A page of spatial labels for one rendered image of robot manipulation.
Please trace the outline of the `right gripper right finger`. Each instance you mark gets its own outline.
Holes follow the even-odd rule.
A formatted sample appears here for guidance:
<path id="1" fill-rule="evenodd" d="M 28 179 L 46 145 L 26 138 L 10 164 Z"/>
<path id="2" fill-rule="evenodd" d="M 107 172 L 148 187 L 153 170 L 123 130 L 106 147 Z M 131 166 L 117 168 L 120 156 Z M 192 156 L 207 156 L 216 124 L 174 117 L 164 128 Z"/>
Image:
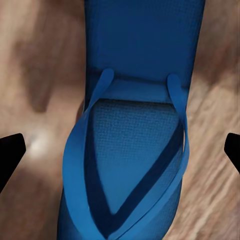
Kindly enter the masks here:
<path id="1" fill-rule="evenodd" d="M 224 151 L 240 173 L 240 134 L 228 134 Z"/>

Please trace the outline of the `sandal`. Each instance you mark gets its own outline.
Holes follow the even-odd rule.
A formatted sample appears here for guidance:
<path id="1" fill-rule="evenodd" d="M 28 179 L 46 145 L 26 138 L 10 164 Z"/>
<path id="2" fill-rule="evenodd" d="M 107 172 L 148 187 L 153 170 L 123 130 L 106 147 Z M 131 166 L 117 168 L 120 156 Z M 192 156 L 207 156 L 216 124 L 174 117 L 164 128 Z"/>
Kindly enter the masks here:
<path id="1" fill-rule="evenodd" d="M 56 240 L 162 240 L 188 166 L 206 0 L 84 0 L 83 115 L 63 154 Z"/>

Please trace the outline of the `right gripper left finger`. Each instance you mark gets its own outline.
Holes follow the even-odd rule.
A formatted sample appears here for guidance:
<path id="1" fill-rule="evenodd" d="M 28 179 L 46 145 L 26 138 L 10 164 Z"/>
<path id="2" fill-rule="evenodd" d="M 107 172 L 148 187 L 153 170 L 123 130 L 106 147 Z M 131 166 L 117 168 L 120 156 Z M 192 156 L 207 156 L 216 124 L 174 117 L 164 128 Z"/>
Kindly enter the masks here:
<path id="1" fill-rule="evenodd" d="M 26 144 L 21 133 L 0 138 L 0 193 L 25 153 Z"/>

